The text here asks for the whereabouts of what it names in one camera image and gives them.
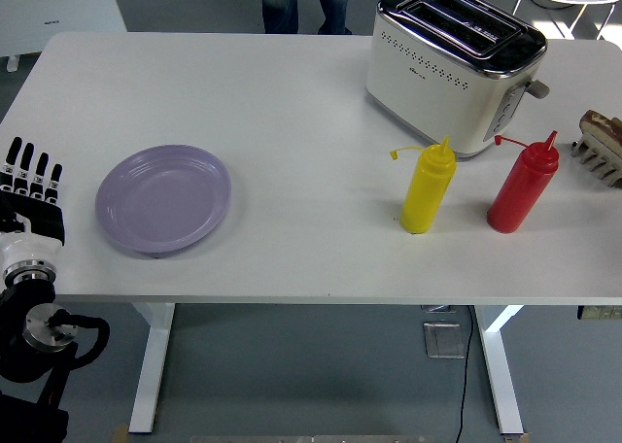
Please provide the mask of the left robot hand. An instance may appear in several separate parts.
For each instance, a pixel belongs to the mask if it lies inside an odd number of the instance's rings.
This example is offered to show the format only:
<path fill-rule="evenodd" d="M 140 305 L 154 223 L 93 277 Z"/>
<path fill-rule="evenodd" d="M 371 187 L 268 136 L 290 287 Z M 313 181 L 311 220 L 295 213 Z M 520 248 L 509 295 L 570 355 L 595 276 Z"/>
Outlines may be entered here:
<path fill-rule="evenodd" d="M 58 187 L 63 167 L 16 136 L 1 166 L 1 260 L 4 275 L 28 271 L 52 278 L 65 244 Z"/>

